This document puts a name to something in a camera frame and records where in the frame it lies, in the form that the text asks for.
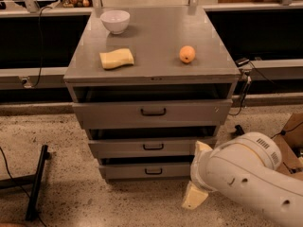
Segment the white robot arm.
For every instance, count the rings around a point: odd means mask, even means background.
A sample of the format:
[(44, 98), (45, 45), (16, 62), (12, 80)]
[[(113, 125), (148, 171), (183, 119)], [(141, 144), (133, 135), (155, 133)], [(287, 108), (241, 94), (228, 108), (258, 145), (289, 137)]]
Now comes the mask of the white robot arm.
[(218, 191), (281, 227), (302, 227), (303, 181), (278, 172), (281, 164), (277, 144), (259, 132), (215, 148), (198, 141), (182, 206), (193, 210)]

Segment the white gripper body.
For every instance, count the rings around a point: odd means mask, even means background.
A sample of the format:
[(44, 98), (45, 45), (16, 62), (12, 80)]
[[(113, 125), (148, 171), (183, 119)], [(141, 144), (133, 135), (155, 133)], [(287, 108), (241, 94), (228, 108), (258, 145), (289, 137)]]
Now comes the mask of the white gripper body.
[(190, 179), (200, 190), (207, 192), (216, 191), (215, 187), (206, 182), (206, 167), (213, 152), (213, 149), (197, 150), (190, 166)]

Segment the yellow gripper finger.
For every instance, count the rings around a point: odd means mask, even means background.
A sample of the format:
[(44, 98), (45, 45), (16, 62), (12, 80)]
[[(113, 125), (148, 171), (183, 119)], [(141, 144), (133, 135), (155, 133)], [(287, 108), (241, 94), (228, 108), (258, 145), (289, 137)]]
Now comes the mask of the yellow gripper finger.
[(188, 210), (194, 210), (200, 206), (207, 197), (207, 191), (198, 188), (192, 181), (189, 181), (182, 201), (182, 207)]
[(212, 151), (213, 148), (204, 143), (204, 142), (201, 142), (201, 141), (197, 141), (195, 143), (195, 153), (198, 154), (198, 153), (205, 153), (205, 152), (209, 152), (209, 151)]

